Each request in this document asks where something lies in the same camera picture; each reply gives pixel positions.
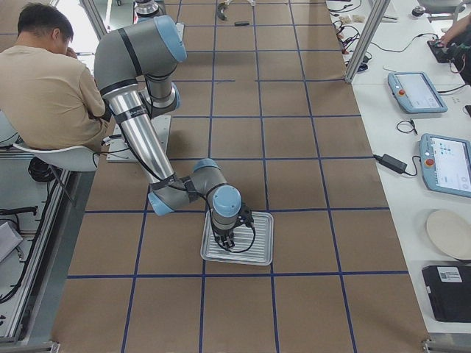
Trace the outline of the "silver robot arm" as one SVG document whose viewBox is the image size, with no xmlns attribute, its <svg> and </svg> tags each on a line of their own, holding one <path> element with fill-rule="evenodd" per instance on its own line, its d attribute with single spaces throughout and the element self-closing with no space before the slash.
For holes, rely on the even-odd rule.
<svg viewBox="0 0 471 353">
<path fill-rule="evenodd" d="M 202 198 L 216 242 L 229 250 L 233 230 L 252 223 L 239 191 L 209 158 L 179 178 L 151 122 L 179 107 L 180 95 L 170 76 L 186 57 L 174 20 L 161 15 L 107 33 L 96 48 L 94 76 L 125 142 L 147 174 L 148 199 L 155 213 L 165 215 Z"/>
<path fill-rule="evenodd" d="M 166 14 L 165 2 L 158 0 L 135 0 L 133 9 L 136 23 Z"/>
</svg>

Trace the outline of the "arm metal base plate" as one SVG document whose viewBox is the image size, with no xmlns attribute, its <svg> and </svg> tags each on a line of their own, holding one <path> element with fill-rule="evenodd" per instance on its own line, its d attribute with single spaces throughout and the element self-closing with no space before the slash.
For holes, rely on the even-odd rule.
<svg viewBox="0 0 471 353">
<path fill-rule="evenodd" d="M 184 23 L 180 23 L 180 22 L 177 22 L 176 23 L 176 28 L 177 28 L 177 33 L 179 35 L 179 44 L 181 46 L 184 45 L 184 42 L 183 42 L 183 36 L 184 36 L 184 30 L 185 30 L 185 24 Z"/>
<path fill-rule="evenodd" d="M 157 137 L 164 151 L 167 151 L 169 133 L 171 128 L 171 116 L 160 115 L 151 120 L 151 124 L 154 127 Z M 113 133 L 108 136 L 108 153 L 106 161 L 109 163 L 137 163 L 135 156 L 127 148 L 121 137 L 121 129 L 118 125 L 115 125 Z"/>
</svg>

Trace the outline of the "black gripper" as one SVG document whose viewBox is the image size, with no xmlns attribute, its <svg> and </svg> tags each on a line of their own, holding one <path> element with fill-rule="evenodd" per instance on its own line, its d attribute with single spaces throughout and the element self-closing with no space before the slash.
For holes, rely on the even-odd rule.
<svg viewBox="0 0 471 353">
<path fill-rule="evenodd" d="M 215 242 L 219 245 L 221 249 L 226 250 L 224 246 L 227 246 L 227 249 L 229 251 L 233 250 L 235 243 L 234 243 L 234 233 L 232 229 L 224 230 L 224 231 L 220 231 L 217 229 L 213 233 L 213 236 L 214 236 Z"/>
</svg>

